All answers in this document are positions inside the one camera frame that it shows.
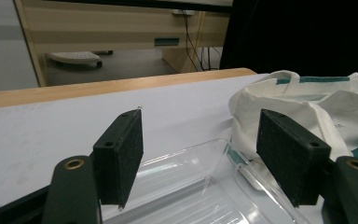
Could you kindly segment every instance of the fabric bag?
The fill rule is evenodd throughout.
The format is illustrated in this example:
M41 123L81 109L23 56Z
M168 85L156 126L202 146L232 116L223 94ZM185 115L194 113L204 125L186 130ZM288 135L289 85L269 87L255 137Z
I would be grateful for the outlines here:
M358 74L348 77L300 77L279 71L236 92L228 103L233 116L232 145L251 161L257 172L276 185L256 154L261 109L282 113L324 140L330 159L358 158ZM246 176L257 189L255 180Z

